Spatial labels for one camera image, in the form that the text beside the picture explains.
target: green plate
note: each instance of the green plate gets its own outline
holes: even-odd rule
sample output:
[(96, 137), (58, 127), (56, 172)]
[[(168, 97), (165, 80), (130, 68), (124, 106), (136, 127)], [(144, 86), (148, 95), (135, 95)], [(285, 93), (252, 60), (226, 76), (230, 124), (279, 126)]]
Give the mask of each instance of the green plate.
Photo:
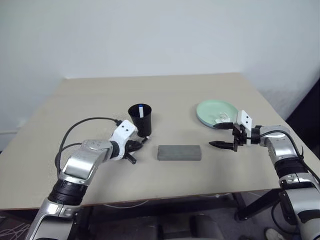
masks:
[(215, 128), (214, 125), (219, 123), (219, 120), (236, 122), (237, 114), (238, 110), (232, 104), (222, 100), (206, 100), (196, 107), (196, 116), (204, 125), (210, 128)]

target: black cup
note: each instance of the black cup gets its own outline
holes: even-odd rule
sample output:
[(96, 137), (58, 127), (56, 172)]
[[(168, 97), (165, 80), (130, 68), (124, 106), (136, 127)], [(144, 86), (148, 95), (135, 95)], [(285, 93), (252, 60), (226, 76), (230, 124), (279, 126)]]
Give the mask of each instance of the black cup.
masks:
[[(143, 117), (140, 117), (139, 107), (143, 109)], [(151, 111), (151, 107), (144, 103), (133, 105), (128, 110), (133, 124), (138, 129), (137, 134), (141, 138), (151, 135)]]

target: table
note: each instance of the table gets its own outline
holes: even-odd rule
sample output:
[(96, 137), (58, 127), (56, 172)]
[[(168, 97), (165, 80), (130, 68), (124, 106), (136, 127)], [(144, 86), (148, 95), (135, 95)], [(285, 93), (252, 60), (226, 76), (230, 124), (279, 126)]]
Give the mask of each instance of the table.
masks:
[[(0, 154), (0, 209), (40, 207), (57, 180), (54, 158), (72, 124), (88, 117), (130, 119), (127, 110), (137, 103), (152, 107), (151, 140), (134, 154), (136, 165), (127, 160), (102, 164), (84, 205), (278, 188), (267, 148), (243, 146), (233, 152), (208, 144), (230, 142), (233, 136), (197, 119), (196, 106), (207, 99), (245, 110), (253, 124), (288, 127), (240, 73), (65, 79)], [(114, 129), (111, 121), (88, 121), (71, 132), (66, 144), (108, 139)], [(292, 135), (319, 174), (317, 157)], [(158, 145), (200, 145), (202, 160), (158, 161)], [(75, 149), (64, 152), (62, 164)]]

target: gray block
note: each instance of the gray block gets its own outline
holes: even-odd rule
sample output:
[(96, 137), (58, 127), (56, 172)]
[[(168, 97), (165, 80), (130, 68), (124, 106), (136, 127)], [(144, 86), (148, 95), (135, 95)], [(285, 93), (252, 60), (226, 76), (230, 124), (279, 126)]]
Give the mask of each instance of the gray block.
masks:
[(159, 145), (159, 161), (200, 161), (199, 145)]

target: robotic arm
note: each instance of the robotic arm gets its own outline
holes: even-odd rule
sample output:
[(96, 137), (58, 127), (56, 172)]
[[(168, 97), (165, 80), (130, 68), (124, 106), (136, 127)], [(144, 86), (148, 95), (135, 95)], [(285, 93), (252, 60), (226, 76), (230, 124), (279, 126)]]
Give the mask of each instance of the robotic arm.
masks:
[[(279, 200), (282, 213), (291, 225), (298, 225), (303, 240), (320, 238), (320, 180), (306, 165), (290, 131), (284, 126), (255, 126), (245, 111), (240, 111), (236, 123), (218, 123), (215, 127), (233, 129), (234, 141), (212, 141), (210, 145), (237, 152), (238, 146), (259, 144), (268, 148), (269, 157), (279, 177)], [(240, 220), (252, 215), (238, 212)]]
[(109, 140), (85, 140), (68, 158), (25, 239), (68, 239), (83, 196), (99, 165), (108, 160), (117, 161), (123, 158), (127, 158), (132, 164), (136, 163), (130, 152), (138, 150), (142, 145), (129, 140), (136, 131), (135, 125), (124, 120)]

